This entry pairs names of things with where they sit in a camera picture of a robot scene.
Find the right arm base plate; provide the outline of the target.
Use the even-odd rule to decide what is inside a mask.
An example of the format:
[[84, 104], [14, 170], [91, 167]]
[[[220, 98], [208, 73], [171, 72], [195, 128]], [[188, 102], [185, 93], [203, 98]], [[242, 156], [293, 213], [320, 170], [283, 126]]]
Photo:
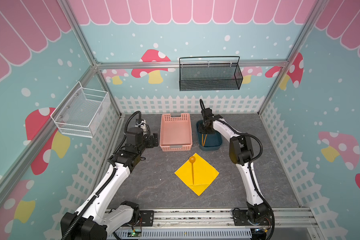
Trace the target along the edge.
[[266, 226], [271, 227], [273, 212], [269, 209], [258, 210], [256, 208], [232, 210], [235, 226]]

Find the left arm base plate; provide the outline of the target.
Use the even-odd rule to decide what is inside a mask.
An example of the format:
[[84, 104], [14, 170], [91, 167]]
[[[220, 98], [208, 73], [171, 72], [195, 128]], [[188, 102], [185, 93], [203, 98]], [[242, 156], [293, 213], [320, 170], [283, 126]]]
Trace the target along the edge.
[[152, 227], [154, 222], [154, 211], [139, 211], [132, 222], [132, 226]]

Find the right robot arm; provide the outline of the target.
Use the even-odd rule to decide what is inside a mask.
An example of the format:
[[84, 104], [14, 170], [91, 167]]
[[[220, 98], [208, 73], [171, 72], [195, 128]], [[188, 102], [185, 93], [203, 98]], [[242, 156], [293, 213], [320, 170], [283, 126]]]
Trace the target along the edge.
[[239, 170], [247, 200], [247, 219], [252, 225], [260, 225], [267, 221], [271, 227], [274, 223], [274, 212], [267, 202], [257, 181], [254, 171], [254, 161], [263, 154], [261, 141], [248, 133], [241, 133], [229, 125], [222, 116], [214, 115], [210, 108], [206, 108], [200, 99], [203, 123], [198, 130], [202, 134], [220, 133], [229, 142], [229, 157]]

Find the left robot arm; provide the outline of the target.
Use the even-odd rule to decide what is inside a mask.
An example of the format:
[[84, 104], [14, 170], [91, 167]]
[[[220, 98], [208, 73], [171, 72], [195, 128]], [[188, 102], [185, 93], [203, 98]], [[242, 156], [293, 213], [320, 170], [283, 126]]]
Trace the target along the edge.
[[158, 134], [151, 133], [140, 111], [127, 120], [121, 143], [108, 158], [109, 168], [94, 191], [74, 213], [61, 219], [63, 240], [105, 240], [128, 225], [132, 229], [142, 223], [139, 204], [124, 201], [107, 213], [112, 198], [137, 164], [145, 160], [146, 149], [157, 147]]

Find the orange plastic spoon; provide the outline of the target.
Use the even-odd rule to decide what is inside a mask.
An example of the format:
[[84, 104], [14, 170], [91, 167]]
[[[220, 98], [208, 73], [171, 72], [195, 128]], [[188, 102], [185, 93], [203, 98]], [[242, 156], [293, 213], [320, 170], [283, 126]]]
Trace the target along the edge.
[[196, 157], [191, 156], [189, 158], [189, 162], [191, 163], [191, 173], [192, 173], [192, 184], [195, 184], [195, 174], [194, 174], [194, 163], [196, 162]]

